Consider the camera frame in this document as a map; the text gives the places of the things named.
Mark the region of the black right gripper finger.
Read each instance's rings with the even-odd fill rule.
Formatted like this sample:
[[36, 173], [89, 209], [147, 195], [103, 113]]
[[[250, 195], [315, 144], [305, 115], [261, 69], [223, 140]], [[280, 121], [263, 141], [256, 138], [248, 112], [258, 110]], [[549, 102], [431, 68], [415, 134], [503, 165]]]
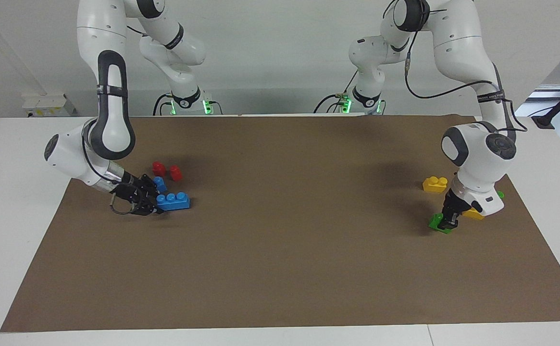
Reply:
[[154, 180], [148, 175], [139, 177], [138, 188], [147, 196], [157, 196], [159, 194]]
[[163, 214], [164, 212], [164, 210], [150, 202], [135, 204], [135, 215], [147, 216], [151, 214]]

